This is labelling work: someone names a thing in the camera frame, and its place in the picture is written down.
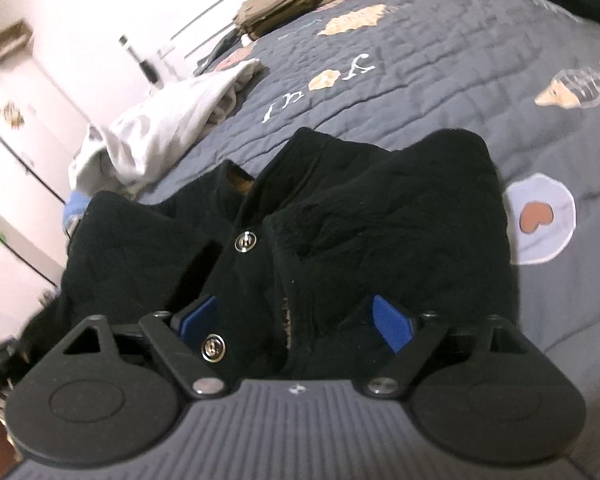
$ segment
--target metal screw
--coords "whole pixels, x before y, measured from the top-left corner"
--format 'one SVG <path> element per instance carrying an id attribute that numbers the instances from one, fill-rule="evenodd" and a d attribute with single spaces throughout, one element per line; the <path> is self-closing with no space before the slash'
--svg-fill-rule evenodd
<path id="1" fill-rule="evenodd" d="M 373 394 L 389 395 L 398 390 L 398 381 L 391 377 L 376 377 L 371 379 L 366 387 Z"/>
<path id="2" fill-rule="evenodd" d="M 193 383 L 193 390 L 199 395 L 215 395 L 224 390 L 224 382 L 217 377 L 202 377 Z"/>

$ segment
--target black fleece jacket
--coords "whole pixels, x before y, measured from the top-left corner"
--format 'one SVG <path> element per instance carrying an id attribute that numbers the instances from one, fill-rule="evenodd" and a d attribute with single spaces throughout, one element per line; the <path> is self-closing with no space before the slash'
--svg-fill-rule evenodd
<path id="1" fill-rule="evenodd" d="M 302 128 L 255 181 L 227 161 L 155 206 L 98 193 L 61 295 L 25 336 L 42 354 L 85 316 L 132 323 L 212 294 L 226 353 L 210 366 L 230 383 L 362 378 L 392 355 L 375 295 L 454 324 L 515 320 L 506 226 L 471 132 L 388 152 Z M 256 245 L 241 253 L 246 231 Z"/>

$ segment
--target sticker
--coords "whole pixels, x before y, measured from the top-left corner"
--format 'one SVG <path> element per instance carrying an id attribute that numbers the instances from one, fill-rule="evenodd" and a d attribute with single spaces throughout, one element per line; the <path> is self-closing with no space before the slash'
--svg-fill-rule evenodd
<path id="1" fill-rule="evenodd" d="M 543 264 L 568 245 L 576 204 L 563 183 L 536 173 L 507 187 L 504 200 L 512 264 Z"/>
<path id="2" fill-rule="evenodd" d="M 323 88 L 330 88 L 336 84 L 336 81 L 340 77 L 340 70 L 325 70 L 318 74 L 316 77 L 311 79 L 309 82 L 309 90 L 321 90 Z"/>
<path id="3" fill-rule="evenodd" d="M 367 59 L 368 57 L 369 57 L 369 54 L 367 54 L 366 52 L 364 54 L 360 54 L 359 56 L 356 56 L 354 58 L 354 60 L 351 62 L 351 69 L 349 70 L 349 73 L 347 74 L 346 77 L 343 77 L 342 80 L 343 81 L 348 81 L 349 79 L 352 79 L 353 77 L 357 76 L 358 75 L 358 74 L 356 74 L 356 69 L 357 68 L 360 69 L 360 73 L 361 74 L 366 74 L 370 70 L 374 70 L 376 68 L 375 65 L 371 65 L 371 66 L 360 66 L 360 65 L 358 65 L 358 61 L 360 59 Z"/>
<path id="4" fill-rule="evenodd" d="M 369 72 L 370 70 L 375 69 L 376 67 L 374 65 L 360 66 L 358 64 L 358 61 L 360 59 L 367 59 L 368 57 L 369 57 L 369 54 L 367 54 L 366 52 L 364 54 L 359 54 L 358 56 L 356 56 L 353 59 L 353 61 L 351 61 L 351 69 L 349 70 L 349 74 L 346 77 L 342 78 L 341 80 L 348 81 L 349 79 L 354 78 L 355 76 L 358 75 L 356 70 L 360 70 L 360 74 L 365 74 L 365 73 Z M 325 70 L 323 72 L 320 72 L 316 77 L 311 79 L 311 81 L 309 82 L 309 91 L 321 90 L 323 88 L 330 88 L 330 87 L 334 86 L 336 84 L 336 81 L 340 77 L 340 75 L 341 75 L 340 70 Z M 298 102 L 303 97 L 304 97 L 304 94 L 300 90 L 296 91 L 296 92 L 284 94 L 283 98 L 285 99 L 285 105 L 282 108 L 279 108 L 279 110 L 284 110 L 290 104 L 294 104 L 294 103 Z M 272 114 L 274 113 L 274 108 L 276 107 L 277 102 L 278 102 L 278 100 L 275 100 L 269 105 L 269 109 L 264 114 L 264 117 L 262 119 L 262 124 L 267 123 L 270 120 Z"/>
<path id="5" fill-rule="evenodd" d="M 560 70 L 536 97 L 538 106 L 594 108 L 600 104 L 600 68 Z"/>
<path id="6" fill-rule="evenodd" d="M 12 130 L 17 130 L 24 125 L 24 117 L 13 101 L 0 108 L 0 115 Z"/>
<path id="7" fill-rule="evenodd" d="M 385 4 L 379 4 L 331 18 L 324 30 L 318 32 L 318 35 L 332 36 L 333 34 L 355 30 L 360 27 L 375 27 L 378 24 L 378 20 L 384 15 L 385 9 Z"/>

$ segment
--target bed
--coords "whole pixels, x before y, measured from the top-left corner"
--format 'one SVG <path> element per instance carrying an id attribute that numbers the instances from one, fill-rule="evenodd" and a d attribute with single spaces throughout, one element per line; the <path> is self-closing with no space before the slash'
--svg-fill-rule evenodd
<path id="1" fill-rule="evenodd" d="M 338 0 L 216 68 L 265 72 L 140 202 L 231 159 L 253 176 L 300 127 L 388 150 L 484 138 L 507 203 L 520 326 L 584 394 L 571 457 L 600 479 L 600 24 L 546 0 Z"/>

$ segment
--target gray ribbed surface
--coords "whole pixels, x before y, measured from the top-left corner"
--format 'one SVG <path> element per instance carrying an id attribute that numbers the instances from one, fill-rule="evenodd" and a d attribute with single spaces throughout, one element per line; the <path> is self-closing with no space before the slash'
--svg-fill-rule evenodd
<path id="1" fill-rule="evenodd" d="M 395 402 L 349 381 L 245 381 L 195 404 L 178 429 L 127 463 L 90 471 L 24 463 L 10 480 L 581 480 L 565 461 L 531 470 L 471 465 L 424 440 Z"/>

